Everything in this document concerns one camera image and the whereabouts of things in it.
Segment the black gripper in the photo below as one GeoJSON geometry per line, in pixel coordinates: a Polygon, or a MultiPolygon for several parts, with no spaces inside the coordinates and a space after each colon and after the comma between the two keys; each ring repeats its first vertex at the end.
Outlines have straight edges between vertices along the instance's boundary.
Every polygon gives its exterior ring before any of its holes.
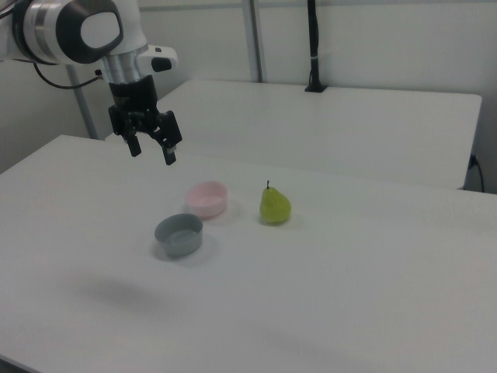
{"type": "Polygon", "coordinates": [[[182,141],[182,134],[175,114],[170,110],[159,113],[158,96],[151,75],[136,82],[110,84],[114,105],[109,111],[113,133],[121,136],[133,157],[141,154],[137,131],[151,132],[150,136],[162,148],[167,166],[176,161],[176,146],[182,141]],[[134,124],[130,114],[137,114],[143,124],[134,124]]]}

